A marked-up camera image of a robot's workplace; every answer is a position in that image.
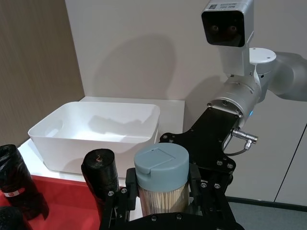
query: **black garbage bag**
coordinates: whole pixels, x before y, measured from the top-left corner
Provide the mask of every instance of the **black garbage bag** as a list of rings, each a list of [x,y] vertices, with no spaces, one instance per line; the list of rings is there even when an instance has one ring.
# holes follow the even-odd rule
[[[119,190],[114,152],[109,149],[96,149],[89,152],[83,160],[81,170],[96,200],[101,220],[107,193]]]
[[[33,219],[40,213],[44,219],[47,218],[47,203],[38,192],[15,145],[0,147],[0,190],[9,203],[19,208],[27,219]]]
[[[0,207],[0,230],[32,230],[17,207]]]

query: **white wall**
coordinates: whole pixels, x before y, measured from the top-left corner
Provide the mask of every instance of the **white wall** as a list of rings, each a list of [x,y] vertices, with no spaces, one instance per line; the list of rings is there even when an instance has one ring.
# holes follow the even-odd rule
[[[85,95],[184,99],[189,128],[225,81],[217,49],[203,32],[207,2],[66,0]],[[306,7],[305,0],[255,0],[252,46],[307,58]],[[234,158],[238,166],[229,196],[274,200],[306,115],[307,103],[268,94],[246,125],[260,141]]]

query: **white storage box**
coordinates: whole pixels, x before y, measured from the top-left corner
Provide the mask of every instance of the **white storage box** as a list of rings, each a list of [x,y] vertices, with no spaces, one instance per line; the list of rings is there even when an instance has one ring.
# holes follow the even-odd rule
[[[28,134],[45,165],[55,171],[82,173],[85,155],[94,149],[115,153],[119,177],[134,167],[141,148],[154,144],[160,109],[153,104],[72,102],[61,106]]]

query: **wooden wall panel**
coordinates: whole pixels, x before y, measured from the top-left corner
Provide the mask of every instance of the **wooden wall panel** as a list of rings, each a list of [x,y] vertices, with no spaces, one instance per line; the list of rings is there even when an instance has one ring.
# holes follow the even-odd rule
[[[0,0],[0,145],[84,97],[64,0]]]

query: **cable connector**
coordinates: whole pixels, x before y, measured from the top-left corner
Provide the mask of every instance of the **cable connector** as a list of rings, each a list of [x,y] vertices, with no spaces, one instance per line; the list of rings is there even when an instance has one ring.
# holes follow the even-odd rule
[[[245,150],[249,150],[252,144],[256,144],[258,141],[258,137],[245,133],[243,131],[241,131],[240,129],[234,129],[232,131],[232,136],[236,137],[236,138],[240,138],[246,141],[245,145],[244,145],[244,149]]]

